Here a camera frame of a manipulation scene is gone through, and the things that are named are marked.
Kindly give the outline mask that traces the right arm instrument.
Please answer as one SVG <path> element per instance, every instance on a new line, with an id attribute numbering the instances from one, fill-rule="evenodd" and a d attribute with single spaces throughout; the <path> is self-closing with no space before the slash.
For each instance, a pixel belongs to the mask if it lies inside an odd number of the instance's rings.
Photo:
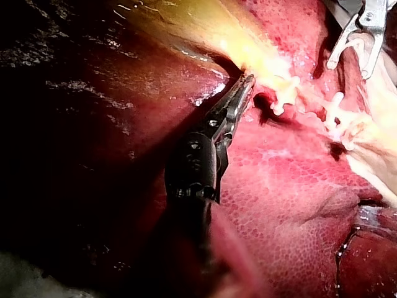
<path id="1" fill-rule="evenodd" d="M 387 0 L 362 1 L 362 8 L 358 15 L 359 27 L 370 33 L 379 33 L 385 30 L 386 14 L 388 11 Z"/>

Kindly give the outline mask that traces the right arm instrument jaw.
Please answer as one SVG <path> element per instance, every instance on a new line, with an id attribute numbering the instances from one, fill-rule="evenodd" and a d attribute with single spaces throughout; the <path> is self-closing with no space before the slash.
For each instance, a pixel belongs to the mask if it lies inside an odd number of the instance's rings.
<path id="1" fill-rule="evenodd" d="M 357 25 L 358 18 L 359 18 L 358 15 L 353 15 L 350 18 L 350 21 L 348 21 L 348 23 L 344 26 L 326 63 L 327 69 L 329 70 L 336 69 L 341 54 L 347 48 L 349 35 L 359 30 L 359 26 Z"/>
<path id="2" fill-rule="evenodd" d="M 375 69 L 379 54 L 383 46 L 383 32 L 367 33 L 364 39 L 364 57 L 361 67 L 363 79 L 369 79 Z"/>

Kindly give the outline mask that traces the left arm instrument jaw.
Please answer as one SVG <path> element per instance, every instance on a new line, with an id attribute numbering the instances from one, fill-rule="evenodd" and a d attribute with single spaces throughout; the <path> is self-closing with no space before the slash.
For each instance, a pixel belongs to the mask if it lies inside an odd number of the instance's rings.
<path id="1" fill-rule="evenodd" d="M 231 89 L 206 114 L 208 131 L 235 131 L 249 102 L 249 77 L 241 75 Z"/>
<path id="2" fill-rule="evenodd" d="M 216 105 L 216 115 L 220 116 L 221 120 L 225 119 L 216 142 L 223 142 L 226 147 L 230 146 L 243 112 L 251 99 L 254 85 L 254 77 L 240 77 Z"/>

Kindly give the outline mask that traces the left arm instrument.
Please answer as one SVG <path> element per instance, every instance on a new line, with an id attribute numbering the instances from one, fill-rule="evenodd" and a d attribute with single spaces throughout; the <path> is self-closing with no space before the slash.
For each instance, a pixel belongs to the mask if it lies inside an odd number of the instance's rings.
<path id="1" fill-rule="evenodd" d="M 204 120 L 177 143 L 165 168 L 168 201 L 209 199 L 220 203 L 220 180 L 228 161 L 226 120 Z"/>

